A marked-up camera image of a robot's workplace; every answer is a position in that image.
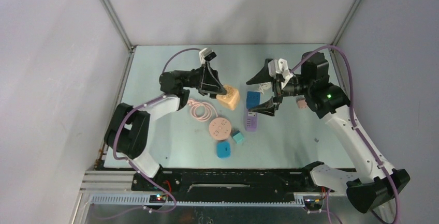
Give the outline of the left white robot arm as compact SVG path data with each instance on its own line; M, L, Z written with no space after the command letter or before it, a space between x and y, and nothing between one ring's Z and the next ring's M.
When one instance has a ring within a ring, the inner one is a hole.
M114 159L127 161L144 176L143 183L151 191L160 190L164 178L158 173L161 165L147 150L150 123L183 109L189 100L191 88L210 97L227 93L217 70L209 62L189 71L163 72L159 76L159 84L162 94L146 103L138 106L118 104L104 136Z

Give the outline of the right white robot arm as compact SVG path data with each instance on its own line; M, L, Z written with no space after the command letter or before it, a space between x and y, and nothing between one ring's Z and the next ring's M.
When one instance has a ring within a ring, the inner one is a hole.
M300 73L295 74L285 59L266 59L247 84L270 83L273 96L251 111L274 116L285 97L303 96L308 108L333 130L355 168L349 173L313 162L303 168L303 189L314 192L322 186L344 193L361 213L396 199L411 178L405 169L396 169L370 141L346 93L330 82L324 54L306 52L299 66Z

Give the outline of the beige cube socket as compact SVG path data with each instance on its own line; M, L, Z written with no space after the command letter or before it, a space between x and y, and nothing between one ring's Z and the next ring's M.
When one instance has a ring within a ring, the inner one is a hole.
M216 95L216 100L224 108L234 111L240 102L240 93L237 88L230 85L224 85L224 89L226 94Z

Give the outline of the purple power strip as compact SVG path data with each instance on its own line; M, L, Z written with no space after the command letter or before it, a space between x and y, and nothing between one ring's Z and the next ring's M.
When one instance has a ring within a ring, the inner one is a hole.
M255 132L257 130L257 113L246 109L244 128L246 131Z

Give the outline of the dark blue cube socket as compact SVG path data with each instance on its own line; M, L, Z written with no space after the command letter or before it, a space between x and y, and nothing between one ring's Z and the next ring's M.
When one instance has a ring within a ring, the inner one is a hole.
M247 91L246 108L251 109L260 104L261 92Z

